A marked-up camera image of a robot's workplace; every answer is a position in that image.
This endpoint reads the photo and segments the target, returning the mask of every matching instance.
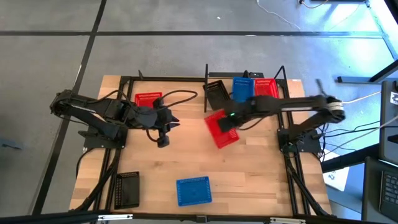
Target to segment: blue basket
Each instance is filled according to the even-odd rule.
[[[250,78],[234,77],[232,83],[232,99],[237,102],[245,102],[254,96],[254,80]]]
[[[177,180],[177,200],[179,206],[210,203],[209,177]]]

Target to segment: wooden tabletop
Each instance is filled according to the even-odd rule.
[[[120,76],[103,78],[99,98],[117,90]],[[231,91],[232,79],[223,79]],[[206,127],[204,118],[214,113],[208,105],[203,112],[203,83],[196,82],[134,82],[132,101],[136,93],[172,90],[193,90],[198,96],[171,107],[180,126],[168,133],[170,145],[158,148],[145,131],[129,130],[126,147],[122,150],[118,173],[140,172],[140,206],[117,212],[291,216],[289,188],[283,155],[279,152],[276,130],[277,116],[261,121],[254,128],[238,131],[239,141],[218,149]],[[290,97],[304,96],[300,80],[288,80]],[[165,98],[165,105],[188,98],[192,94],[176,93]],[[294,123],[308,118],[307,112],[293,113]],[[322,170],[318,159],[301,153],[305,183],[317,202],[331,212]],[[70,208],[76,208],[97,184],[104,149],[94,149],[81,161]],[[176,180],[208,176],[213,202],[179,207]],[[104,188],[100,208],[104,207],[108,186]],[[300,191],[295,186],[298,210],[303,212]]]

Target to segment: red basket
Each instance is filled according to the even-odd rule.
[[[147,106],[153,109],[154,100],[161,96],[162,93],[137,93],[134,102],[137,104],[137,106]]]
[[[279,98],[278,87],[273,78],[257,78],[254,80],[254,94],[269,95],[274,98]]]
[[[217,120],[220,118],[225,118],[224,110],[217,111],[215,114],[212,114],[205,118],[207,128],[209,129],[211,136],[214,139],[218,149],[221,149],[224,146],[227,146],[233,142],[239,140],[239,136],[236,133],[235,129],[231,129],[228,132],[222,133],[220,127],[218,126]]]

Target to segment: gray floor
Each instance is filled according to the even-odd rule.
[[[306,1],[316,5],[318,2]],[[295,1],[260,1],[262,6],[305,31],[377,31],[364,4],[328,3],[306,9]],[[371,3],[383,12],[382,0]],[[88,30],[100,0],[0,0],[0,30]],[[393,37],[391,17],[382,18]],[[108,1],[99,30],[267,30],[296,31],[248,0]],[[88,37],[0,37],[0,137],[21,143],[21,151],[0,148],[0,216],[29,213],[59,119],[49,112],[55,93],[72,88]],[[103,75],[192,76],[245,69],[273,77],[285,65],[289,78],[302,79],[306,95],[318,94],[316,78],[342,100],[380,90],[378,85],[338,85],[338,75],[371,76],[393,61],[382,39],[323,37],[97,37],[80,94],[96,97]],[[330,127],[353,128],[379,119],[380,96],[347,105],[347,120]],[[83,139],[70,124],[44,212],[68,209],[75,165]],[[352,138],[329,139],[338,144]],[[377,141],[377,133],[346,147]],[[339,154],[348,151],[339,150]]]

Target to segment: table leg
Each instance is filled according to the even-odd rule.
[[[392,62],[386,68],[372,77],[337,77],[338,83],[367,83],[380,84],[382,81],[395,81],[398,78],[387,78],[398,70],[398,60]]]

